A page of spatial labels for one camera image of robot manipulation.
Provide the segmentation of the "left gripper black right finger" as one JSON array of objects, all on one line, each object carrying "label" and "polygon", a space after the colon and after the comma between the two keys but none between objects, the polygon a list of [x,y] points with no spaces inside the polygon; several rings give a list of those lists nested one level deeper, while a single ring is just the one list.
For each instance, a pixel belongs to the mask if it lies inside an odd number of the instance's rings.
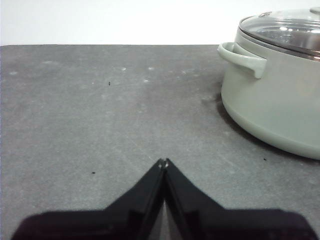
[{"label": "left gripper black right finger", "polygon": [[165,201],[184,240],[315,240],[308,221],[281,209],[227,209],[164,161]]}]

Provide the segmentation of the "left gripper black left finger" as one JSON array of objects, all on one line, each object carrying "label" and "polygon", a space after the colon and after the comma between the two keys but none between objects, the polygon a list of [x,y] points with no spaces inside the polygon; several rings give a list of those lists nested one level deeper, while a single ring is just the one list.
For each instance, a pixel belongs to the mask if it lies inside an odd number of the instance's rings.
[{"label": "left gripper black left finger", "polygon": [[107,208],[47,211],[25,218],[14,240],[145,240],[162,208],[166,162],[159,159]]}]

